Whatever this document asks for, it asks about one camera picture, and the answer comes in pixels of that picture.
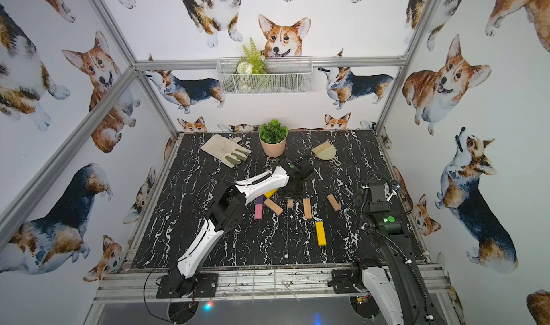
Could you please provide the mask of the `short yellow block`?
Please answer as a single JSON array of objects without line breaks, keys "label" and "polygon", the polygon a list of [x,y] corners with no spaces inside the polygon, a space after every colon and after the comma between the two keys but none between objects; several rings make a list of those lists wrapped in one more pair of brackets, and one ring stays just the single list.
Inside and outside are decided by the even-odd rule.
[{"label": "short yellow block", "polygon": [[271,190],[271,191],[265,193],[265,194],[264,194],[264,197],[265,197],[265,198],[270,198],[270,197],[272,197],[273,194],[275,194],[276,192],[277,192],[277,189],[273,189],[273,190]]}]

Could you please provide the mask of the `angled wooden block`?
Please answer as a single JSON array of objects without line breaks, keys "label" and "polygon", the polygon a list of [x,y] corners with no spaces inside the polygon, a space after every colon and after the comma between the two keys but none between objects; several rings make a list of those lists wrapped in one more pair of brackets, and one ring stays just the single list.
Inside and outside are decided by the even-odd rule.
[{"label": "angled wooden block", "polygon": [[341,210],[341,205],[338,203],[337,199],[332,194],[327,196],[327,200],[329,201],[329,204],[331,205],[334,211]]}]

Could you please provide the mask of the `pink block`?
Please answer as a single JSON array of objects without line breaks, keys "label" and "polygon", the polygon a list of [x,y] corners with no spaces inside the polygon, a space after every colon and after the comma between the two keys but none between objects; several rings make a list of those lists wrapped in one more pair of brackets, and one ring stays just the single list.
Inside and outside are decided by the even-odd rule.
[{"label": "pink block", "polygon": [[262,219],[262,213],[263,213],[263,205],[262,204],[256,204],[254,206],[254,219],[255,220],[261,220]]}]

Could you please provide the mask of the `long yellow block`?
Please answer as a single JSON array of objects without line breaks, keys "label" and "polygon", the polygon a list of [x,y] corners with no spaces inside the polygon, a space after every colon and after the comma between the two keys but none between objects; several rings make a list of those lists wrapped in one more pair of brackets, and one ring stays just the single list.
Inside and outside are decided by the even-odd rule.
[{"label": "long yellow block", "polygon": [[316,221],[315,222],[315,229],[316,229],[318,245],[319,246],[326,246],[327,239],[326,239],[326,235],[325,235],[324,224],[321,221]]}]

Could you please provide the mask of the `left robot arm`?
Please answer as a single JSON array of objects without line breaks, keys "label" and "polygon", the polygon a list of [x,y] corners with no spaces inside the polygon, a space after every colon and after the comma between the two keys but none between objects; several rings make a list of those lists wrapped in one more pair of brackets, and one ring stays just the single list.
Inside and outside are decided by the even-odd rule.
[{"label": "left robot arm", "polygon": [[275,189],[291,193],[298,191],[312,172],[311,156],[307,155],[294,161],[278,162],[271,169],[246,180],[223,181],[216,186],[199,233],[187,251],[168,266],[168,273],[160,281],[158,298],[182,297],[195,291],[204,261],[219,239],[238,227],[246,206]]}]

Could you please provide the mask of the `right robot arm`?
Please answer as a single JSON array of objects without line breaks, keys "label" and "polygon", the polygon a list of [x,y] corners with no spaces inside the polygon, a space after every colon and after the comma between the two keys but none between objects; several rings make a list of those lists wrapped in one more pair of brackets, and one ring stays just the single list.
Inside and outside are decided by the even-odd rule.
[{"label": "right robot arm", "polygon": [[362,268],[362,285],[370,292],[387,324],[444,324],[415,261],[411,241],[398,212],[391,210],[389,187],[395,183],[369,178],[360,202],[362,230],[372,234],[382,254],[381,266]]}]

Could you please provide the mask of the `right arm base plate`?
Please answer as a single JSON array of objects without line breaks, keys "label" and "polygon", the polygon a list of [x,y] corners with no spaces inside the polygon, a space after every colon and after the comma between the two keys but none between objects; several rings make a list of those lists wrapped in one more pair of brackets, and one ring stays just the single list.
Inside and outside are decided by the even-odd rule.
[{"label": "right arm base plate", "polygon": [[332,270],[331,279],[327,282],[336,294],[351,294],[366,291],[357,269]]}]

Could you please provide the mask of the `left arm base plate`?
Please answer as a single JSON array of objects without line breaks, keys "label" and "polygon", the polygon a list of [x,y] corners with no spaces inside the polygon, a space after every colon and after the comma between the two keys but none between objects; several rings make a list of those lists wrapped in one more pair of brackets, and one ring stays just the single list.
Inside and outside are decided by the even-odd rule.
[{"label": "left arm base plate", "polygon": [[173,271],[160,278],[157,299],[176,299],[182,297],[214,297],[218,285],[217,273],[200,273],[186,279],[179,271]]}]

